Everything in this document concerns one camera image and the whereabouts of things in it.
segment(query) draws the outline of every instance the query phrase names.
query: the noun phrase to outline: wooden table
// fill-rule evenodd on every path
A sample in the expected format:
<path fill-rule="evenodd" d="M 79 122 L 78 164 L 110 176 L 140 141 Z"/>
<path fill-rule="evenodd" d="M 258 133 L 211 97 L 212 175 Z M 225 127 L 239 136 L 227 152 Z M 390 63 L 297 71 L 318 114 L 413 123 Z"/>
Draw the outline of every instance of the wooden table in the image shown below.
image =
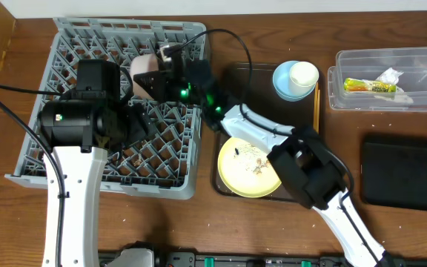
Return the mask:
<path fill-rule="evenodd" d="M 321 72 L 340 50 L 427 46 L 427 12 L 325 13 L 254 16 L 156 17 L 202 22 L 207 28 L 238 33 L 255 62 L 307 60 Z M 1 83 L 36 89 L 56 33 L 49 19 L 18 20 L 4 61 Z M 245 55 L 225 34 L 211 38 L 215 73 Z M 26 122 L 35 96 L 0 90 L 0 100 Z M 332 151 L 360 177 L 364 134 L 382 132 L 427 136 L 427 113 L 337 112 L 322 98 L 322 129 Z M 3 177 L 12 173 L 24 132 L 0 110 L 0 266 L 40 266 L 44 251 L 47 192 L 20 187 Z M 214 133 L 202 133 L 196 194 L 190 200 L 158 200 L 101 194 L 99 249 L 116 250 L 136 240 L 196 248 L 202 252 L 311 255 L 341 254 L 339 242 L 313 212 L 296 204 L 222 197 L 210 183 Z M 385 208 L 354 201 L 378 242 L 393 254 L 427 258 L 427 212 Z"/>

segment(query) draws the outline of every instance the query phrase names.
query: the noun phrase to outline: clear plastic container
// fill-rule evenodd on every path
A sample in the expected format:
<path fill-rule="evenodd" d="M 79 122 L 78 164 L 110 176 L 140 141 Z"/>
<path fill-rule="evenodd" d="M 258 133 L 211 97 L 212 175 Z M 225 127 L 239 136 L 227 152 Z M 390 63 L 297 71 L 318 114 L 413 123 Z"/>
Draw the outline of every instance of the clear plastic container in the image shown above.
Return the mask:
<path fill-rule="evenodd" d="M 340 51 L 337 67 L 329 69 L 329 100 L 334 109 L 427 110 L 427 47 Z M 404 92 L 349 93 L 347 78 L 375 80 L 390 67 L 402 71 L 398 87 Z"/>

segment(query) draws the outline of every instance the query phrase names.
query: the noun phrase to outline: green clip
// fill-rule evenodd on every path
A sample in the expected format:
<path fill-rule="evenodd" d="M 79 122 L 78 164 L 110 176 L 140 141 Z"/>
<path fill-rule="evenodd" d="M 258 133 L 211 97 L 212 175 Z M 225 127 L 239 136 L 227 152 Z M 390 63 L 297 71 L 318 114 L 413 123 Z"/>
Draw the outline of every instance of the green clip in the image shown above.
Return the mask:
<path fill-rule="evenodd" d="M 213 258 L 205 258 L 204 262 L 205 262 L 205 267 L 215 267 L 215 260 Z"/>
<path fill-rule="evenodd" d="M 301 262 L 301 267 L 311 267 L 311 262 L 303 260 Z"/>

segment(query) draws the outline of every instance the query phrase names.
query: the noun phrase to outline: gray dish rack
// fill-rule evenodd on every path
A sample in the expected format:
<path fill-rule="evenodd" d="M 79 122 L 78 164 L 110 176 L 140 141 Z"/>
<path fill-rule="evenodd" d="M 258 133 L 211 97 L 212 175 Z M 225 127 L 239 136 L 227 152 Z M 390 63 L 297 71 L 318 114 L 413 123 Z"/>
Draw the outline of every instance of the gray dish rack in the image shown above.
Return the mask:
<path fill-rule="evenodd" d="M 39 90 L 65 92 L 76 86 L 80 59 L 116 62 L 128 71 L 140 55 L 155 53 L 165 44 L 181 44 L 205 30 L 196 22 L 155 22 L 132 19 L 54 19 L 56 34 Z M 182 56 L 187 60 L 208 58 L 208 39 L 198 38 Z M 121 92 L 129 86 L 122 76 Z M 37 132 L 36 117 L 44 104 L 57 96 L 38 95 L 29 126 Z M 200 150 L 200 109 L 177 102 L 158 103 L 134 96 L 130 105 L 141 103 L 158 132 L 132 148 L 109 155 L 101 191 L 131 196 L 186 200 L 193 196 Z M 46 188 L 43 152 L 26 135 L 9 180 L 28 188 Z"/>

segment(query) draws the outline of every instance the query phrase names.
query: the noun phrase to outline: blue bowl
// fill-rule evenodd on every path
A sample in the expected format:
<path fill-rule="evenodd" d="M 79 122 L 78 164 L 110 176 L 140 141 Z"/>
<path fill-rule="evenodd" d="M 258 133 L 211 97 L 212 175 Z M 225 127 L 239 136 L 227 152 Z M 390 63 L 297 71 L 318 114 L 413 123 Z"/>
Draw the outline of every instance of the blue bowl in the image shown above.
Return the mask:
<path fill-rule="evenodd" d="M 308 94 L 310 94 L 316 87 L 316 85 L 313 86 L 308 92 L 304 93 L 301 96 L 293 95 L 292 92 L 289 91 L 289 88 L 288 88 L 289 70 L 297 62 L 298 61 L 296 60 L 284 62 L 281 65 L 279 65 L 276 68 L 276 70 L 274 70 L 274 73 L 273 73 L 274 88 L 276 89 L 278 96 L 286 101 L 291 101 L 291 102 L 299 101 L 305 98 Z"/>

